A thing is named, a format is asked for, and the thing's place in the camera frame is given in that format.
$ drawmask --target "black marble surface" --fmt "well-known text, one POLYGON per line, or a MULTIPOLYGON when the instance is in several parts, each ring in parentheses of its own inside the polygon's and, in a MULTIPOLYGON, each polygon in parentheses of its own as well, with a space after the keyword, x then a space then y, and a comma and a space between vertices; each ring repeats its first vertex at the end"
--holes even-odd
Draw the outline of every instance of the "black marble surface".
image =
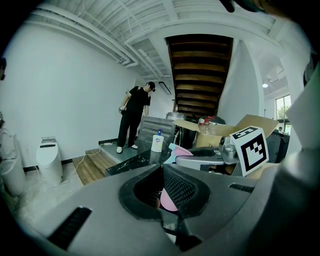
POLYGON ((163 149, 162 152, 153 152, 151 149, 140 153, 126 161, 118 163, 105 170, 105 176, 121 174, 136 168, 145 167, 153 164, 163 164, 171 155, 171 149, 163 149))

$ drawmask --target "black pants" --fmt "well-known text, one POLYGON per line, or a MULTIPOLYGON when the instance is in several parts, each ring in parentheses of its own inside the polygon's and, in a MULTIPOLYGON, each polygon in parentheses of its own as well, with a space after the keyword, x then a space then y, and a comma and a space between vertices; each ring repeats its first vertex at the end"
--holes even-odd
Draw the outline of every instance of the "black pants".
POLYGON ((140 112, 136 113, 129 110, 124 111, 119 129, 119 136, 117 141, 118 147, 123 147, 126 144, 127 132, 129 127, 130 132, 128 147, 132 146, 135 143, 137 128, 140 124, 141 116, 142 113, 140 112))

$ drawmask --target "toilet lid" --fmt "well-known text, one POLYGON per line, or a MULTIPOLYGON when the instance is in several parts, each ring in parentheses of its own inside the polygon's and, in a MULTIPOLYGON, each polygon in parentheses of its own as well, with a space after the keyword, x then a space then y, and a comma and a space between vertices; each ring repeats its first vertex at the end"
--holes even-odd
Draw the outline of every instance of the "toilet lid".
POLYGON ((17 157, 14 144, 14 136, 8 129, 2 129, 0 133, 0 156, 3 160, 17 157))
POLYGON ((58 155, 58 145, 56 142, 41 143, 36 150, 36 161, 39 165, 51 164, 58 155))

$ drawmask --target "staircase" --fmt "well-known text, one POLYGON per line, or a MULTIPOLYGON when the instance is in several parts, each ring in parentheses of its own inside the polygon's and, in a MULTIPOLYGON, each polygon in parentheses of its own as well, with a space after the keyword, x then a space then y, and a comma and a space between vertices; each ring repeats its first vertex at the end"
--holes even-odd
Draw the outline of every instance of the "staircase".
POLYGON ((187 117, 217 115, 233 39, 210 34, 167 37, 174 81, 174 109, 187 117))
POLYGON ((78 166, 76 172, 83 185, 104 178, 106 169, 116 165, 111 158, 102 151, 99 152, 98 149, 87 150, 85 153, 86 156, 84 156, 84 159, 83 156, 72 159, 74 167, 76 168, 78 166))

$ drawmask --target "black t-shirt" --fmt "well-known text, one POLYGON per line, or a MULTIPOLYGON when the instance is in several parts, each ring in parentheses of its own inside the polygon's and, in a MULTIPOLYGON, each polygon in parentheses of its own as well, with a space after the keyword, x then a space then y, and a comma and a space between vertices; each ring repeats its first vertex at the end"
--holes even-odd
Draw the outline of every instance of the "black t-shirt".
POLYGON ((129 111, 141 113, 144 106, 150 106, 151 97, 142 87, 135 86, 130 90, 130 94, 132 96, 126 104, 129 111))

